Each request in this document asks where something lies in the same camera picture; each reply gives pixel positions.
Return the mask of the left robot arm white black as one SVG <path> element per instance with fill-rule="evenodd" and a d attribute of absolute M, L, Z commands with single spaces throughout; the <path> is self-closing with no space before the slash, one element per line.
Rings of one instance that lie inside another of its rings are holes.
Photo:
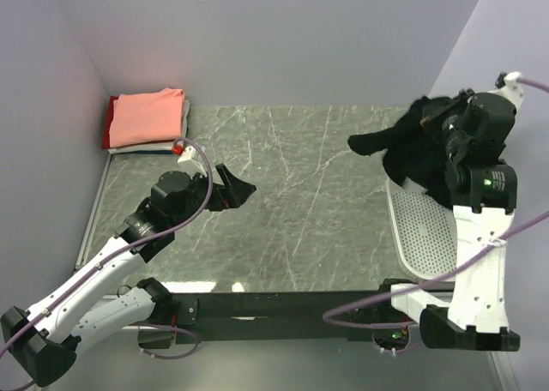
<path fill-rule="evenodd" d="M 239 208 L 256 192 L 254 184 L 235 177 L 225 165 L 215 169 L 221 183 L 209 173 L 163 173 L 90 263 L 38 303 L 27 309 L 12 307 L 2 315 L 5 350 L 34 385 L 51 385 L 78 355 L 126 325 L 170 325 L 177 320 L 172 293 L 154 278 L 138 282 L 107 304 L 98 302 L 171 244 L 176 231 L 202 210 Z"/>

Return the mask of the black t shirt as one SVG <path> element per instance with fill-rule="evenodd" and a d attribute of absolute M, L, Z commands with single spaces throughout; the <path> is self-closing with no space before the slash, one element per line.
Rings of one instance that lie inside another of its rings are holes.
<path fill-rule="evenodd" d="M 403 187 L 412 181 L 437 204 L 451 209 L 445 181 L 447 156 L 420 125 L 425 111 L 447 105 L 449 101 L 449 97 L 423 96 L 416 99 L 394 125 L 373 133 L 350 135 L 347 144 L 360 156 L 383 151 L 383 169 L 395 184 Z"/>

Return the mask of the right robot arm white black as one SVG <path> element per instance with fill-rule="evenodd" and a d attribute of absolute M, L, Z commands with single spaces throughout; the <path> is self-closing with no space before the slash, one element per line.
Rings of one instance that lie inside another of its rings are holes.
<path fill-rule="evenodd" d="M 461 91 L 423 97 L 390 129 L 389 152 L 405 156 L 405 178 L 450 207 L 455 221 L 456 273 L 450 302 L 413 284 L 378 298 L 388 322 L 403 314 L 419 324 L 432 349 L 516 352 L 504 303 L 504 234 L 511 228 L 518 179 L 501 158 L 519 106 L 501 92 Z"/>

